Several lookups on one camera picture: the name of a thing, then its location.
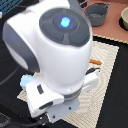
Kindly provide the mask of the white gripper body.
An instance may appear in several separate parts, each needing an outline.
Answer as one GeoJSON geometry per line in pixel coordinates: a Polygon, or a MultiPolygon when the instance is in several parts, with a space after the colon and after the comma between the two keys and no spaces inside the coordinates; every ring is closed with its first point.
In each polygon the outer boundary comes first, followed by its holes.
{"type": "Polygon", "coordinates": [[[47,115],[49,121],[58,121],[79,108],[78,96],[94,88],[98,82],[99,68],[90,68],[82,87],[67,95],[52,91],[41,77],[26,85],[27,104],[32,118],[47,115]]]}

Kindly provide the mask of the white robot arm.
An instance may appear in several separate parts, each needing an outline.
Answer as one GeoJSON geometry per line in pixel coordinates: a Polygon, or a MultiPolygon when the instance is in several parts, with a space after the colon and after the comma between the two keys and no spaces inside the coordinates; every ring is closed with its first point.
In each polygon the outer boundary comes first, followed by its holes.
{"type": "Polygon", "coordinates": [[[33,118],[46,114],[58,121],[97,85],[99,70],[88,69],[92,28],[77,0],[42,0],[28,7],[5,22],[3,40],[19,65],[38,74],[26,84],[33,118]]]}

